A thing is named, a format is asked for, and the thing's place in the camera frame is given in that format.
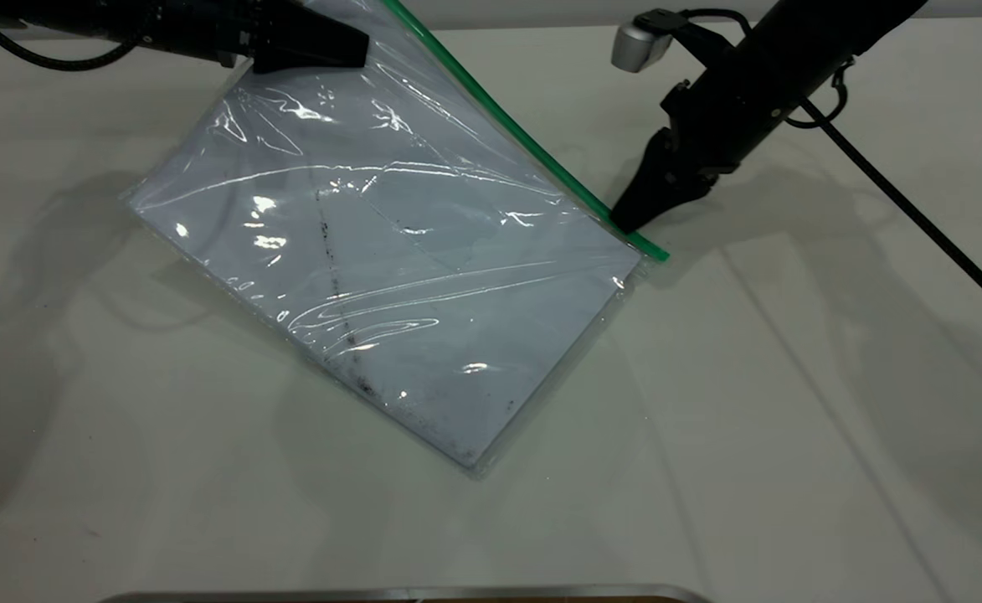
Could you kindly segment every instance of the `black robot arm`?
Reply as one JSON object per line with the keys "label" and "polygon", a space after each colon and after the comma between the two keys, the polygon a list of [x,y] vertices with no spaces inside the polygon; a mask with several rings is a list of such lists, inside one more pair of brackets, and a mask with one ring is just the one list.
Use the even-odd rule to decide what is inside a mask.
{"label": "black robot arm", "polygon": [[0,31],[0,45],[48,69],[85,71],[136,46],[233,66],[253,57],[257,73],[291,66],[360,68],[368,36],[292,0],[0,0],[0,24],[32,23],[120,45],[81,61],[51,59],[24,49]]}
{"label": "black robot arm", "polygon": [[613,221],[632,232],[708,194],[717,176],[735,172],[823,81],[835,74],[842,78],[856,54],[925,3],[780,0],[754,31],[740,19],[748,35],[739,46],[689,22],[688,16],[704,11],[637,16],[618,31],[614,64],[639,71],[677,39],[707,69],[694,85],[676,85],[662,101],[670,127],[651,138],[640,171],[614,206]]}

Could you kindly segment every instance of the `white table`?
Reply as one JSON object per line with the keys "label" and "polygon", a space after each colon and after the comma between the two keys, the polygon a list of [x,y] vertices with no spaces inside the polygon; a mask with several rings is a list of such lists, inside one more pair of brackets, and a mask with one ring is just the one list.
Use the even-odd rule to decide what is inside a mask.
{"label": "white table", "polygon": [[[614,198],[700,68],[674,49],[614,71],[612,35],[442,39]],[[663,583],[982,602],[982,294],[822,134],[778,130],[649,226],[673,262],[476,482],[116,202],[226,75],[0,50],[0,600]],[[982,265],[982,19],[908,23],[849,81],[841,129]]]}

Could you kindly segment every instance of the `ziplock bag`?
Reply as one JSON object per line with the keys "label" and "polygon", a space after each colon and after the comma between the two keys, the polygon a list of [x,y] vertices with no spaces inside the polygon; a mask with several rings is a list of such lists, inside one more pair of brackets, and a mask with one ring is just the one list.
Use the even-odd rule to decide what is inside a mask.
{"label": "ziplock bag", "polygon": [[399,3],[308,5],[371,35],[368,65],[245,73],[128,203],[308,358],[478,471],[641,253],[575,180],[552,183],[548,163],[572,177]]}

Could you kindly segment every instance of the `green zipper seal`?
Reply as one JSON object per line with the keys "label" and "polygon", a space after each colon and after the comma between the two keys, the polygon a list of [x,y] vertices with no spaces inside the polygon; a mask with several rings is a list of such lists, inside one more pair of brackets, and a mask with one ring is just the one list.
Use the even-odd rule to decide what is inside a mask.
{"label": "green zipper seal", "polygon": [[464,66],[460,65],[460,62],[453,57],[453,54],[450,54],[450,51],[445,49],[445,46],[434,37],[432,32],[427,30],[424,24],[420,22],[420,19],[417,19],[417,17],[415,17],[413,13],[411,13],[405,7],[405,5],[400,2],[400,0],[383,0],[383,4],[386,4],[387,8],[390,8],[390,11],[394,12],[394,15],[398,16],[400,22],[405,23],[406,26],[413,31],[413,34],[417,35],[417,38],[419,38],[420,41],[423,42],[424,46],[430,50],[430,53],[434,54],[434,57],[445,66],[447,71],[449,71],[450,74],[464,86],[469,95],[474,96],[476,102],[479,102],[484,108],[486,108],[487,113],[490,113],[491,117],[497,119],[498,122],[505,127],[507,132],[512,134],[513,137],[520,142],[522,147],[524,147],[529,153],[532,154],[533,157],[543,164],[544,167],[556,177],[556,179],[560,180],[560,182],[568,188],[568,190],[571,190],[573,194],[578,196],[578,198],[581,199],[585,205],[587,205],[588,209],[593,211],[595,216],[602,220],[604,224],[610,226],[614,232],[617,232],[617,234],[620,234],[620,236],[624,237],[625,240],[628,240],[629,243],[635,245],[636,249],[646,253],[648,256],[654,257],[654,259],[658,260],[658,262],[666,262],[666,260],[670,259],[670,255],[668,255],[667,251],[661,247],[658,247],[658,245],[651,243],[647,237],[640,235],[639,232],[634,232],[627,235],[622,232],[621,229],[618,229],[617,225],[609,220],[609,207],[606,207],[605,203],[602,203],[600,199],[597,198],[597,196],[594,196],[591,191],[587,190],[587,187],[581,184],[574,175],[570,174],[568,170],[563,167],[563,165],[558,163],[557,160],[551,156],[551,153],[547,152],[547,149],[539,146],[539,142],[536,142],[534,138],[530,137],[530,135],[528,135],[528,133],[525,132],[524,129],[522,129],[522,127],[509,116],[509,114],[506,113],[506,110],[503,110],[503,108],[501,108],[501,106],[499,106],[499,104],[491,98],[491,95],[488,95],[487,91],[484,90],[482,85],[479,84],[479,81],[476,81],[475,77],[472,77],[471,73],[468,73]]}

